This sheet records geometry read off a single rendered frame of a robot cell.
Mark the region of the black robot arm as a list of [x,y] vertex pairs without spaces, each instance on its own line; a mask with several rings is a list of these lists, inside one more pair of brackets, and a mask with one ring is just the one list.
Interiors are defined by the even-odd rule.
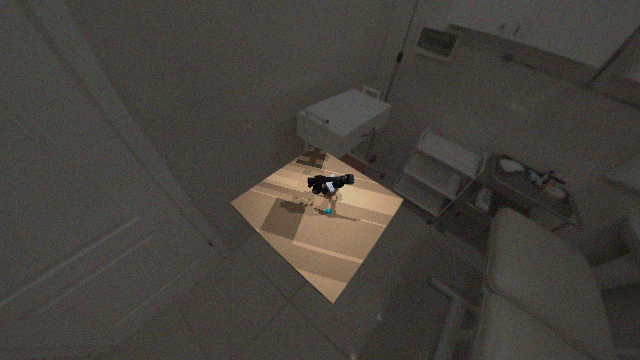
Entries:
[[[347,176],[345,178],[345,176]],[[315,177],[308,177],[308,184],[315,184],[315,185],[322,185],[325,184],[327,182],[333,182],[332,185],[336,188],[342,188],[344,186],[344,184],[354,184],[354,175],[353,174],[346,174],[344,176],[337,176],[337,177],[326,177],[323,175],[317,175]],[[312,192],[314,194],[318,194],[320,193],[321,189],[320,187],[315,186],[312,190]]]

